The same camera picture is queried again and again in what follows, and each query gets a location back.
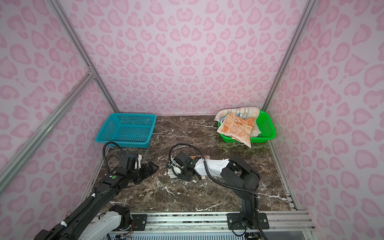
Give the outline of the orange bear pattern towel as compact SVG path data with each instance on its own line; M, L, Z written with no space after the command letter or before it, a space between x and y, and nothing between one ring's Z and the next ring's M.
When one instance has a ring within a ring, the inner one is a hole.
M251 138L256 138L262 133L255 118L242 119L234 113L229 113L224 118L217 132L231 137L231 139L237 140L249 148L251 147Z

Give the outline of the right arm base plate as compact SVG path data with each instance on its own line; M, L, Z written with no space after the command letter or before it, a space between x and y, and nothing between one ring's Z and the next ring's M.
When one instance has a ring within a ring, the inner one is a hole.
M246 219L240 213L227 214L227 223L230 230L257 230L261 227L262 230L269 230L270 225L266 213L258 213L258 217L251 220Z

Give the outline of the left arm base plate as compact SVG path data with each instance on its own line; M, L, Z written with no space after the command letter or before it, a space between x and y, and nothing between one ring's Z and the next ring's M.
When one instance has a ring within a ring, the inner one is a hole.
M113 232L130 232L130 231L144 231L147 224L146 214L133 214L133 215L120 215L118 226L113 229Z

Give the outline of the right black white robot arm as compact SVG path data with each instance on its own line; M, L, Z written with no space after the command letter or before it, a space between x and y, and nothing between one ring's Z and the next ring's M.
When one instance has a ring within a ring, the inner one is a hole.
M239 156L223 160L206 160L190 157L180 152L171 158L171 177L191 181L210 179L214 183L232 190L241 199L240 224L254 229L257 226L259 172Z

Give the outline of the cream rabbit lettered towel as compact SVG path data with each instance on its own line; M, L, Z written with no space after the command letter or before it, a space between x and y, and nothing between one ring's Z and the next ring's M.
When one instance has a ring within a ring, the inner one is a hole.
M167 164L168 175L171 179L178 178L189 182L193 176L197 176L199 180L203 179L196 170L197 162L203 160L201 156L187 156L179 153L175 158L169 157Z

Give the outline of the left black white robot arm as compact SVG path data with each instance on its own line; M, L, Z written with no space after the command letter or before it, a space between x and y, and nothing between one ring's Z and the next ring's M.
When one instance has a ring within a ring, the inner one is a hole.
M139 154L123 155L115 172L106 174L92 193L63 221L51 230L42 230L36 240L78 240L98 212L130 183L140 184L156 173L159 166L139 163Z

